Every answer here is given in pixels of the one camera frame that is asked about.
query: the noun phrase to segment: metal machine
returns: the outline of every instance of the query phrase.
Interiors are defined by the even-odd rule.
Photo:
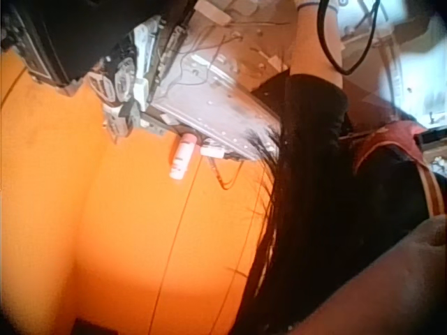
[[[344,60],[358,57],[374,0],[341,0]],[[2,49],[35,81],[73,95],[83,78],[103,102],[116,141],[144,128],[196,134],[203,154],[258,158],[281,111],[263,89],[288,69],[291,0],[14,0],[2,2]],[[433,128],[447,124],[447,39],[406,0],[383,0],[373,49],[347,80]]]

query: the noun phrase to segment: person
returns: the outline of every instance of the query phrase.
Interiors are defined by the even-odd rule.
[[[416,146],[424,129],[395,121],[342,146],[348,103],[318,41],[319,1],[295,3],[279,154],[258,146],[270,206],[230,334],[446,334],[447,181]],[[338,9],[325,38],[341,64]]]

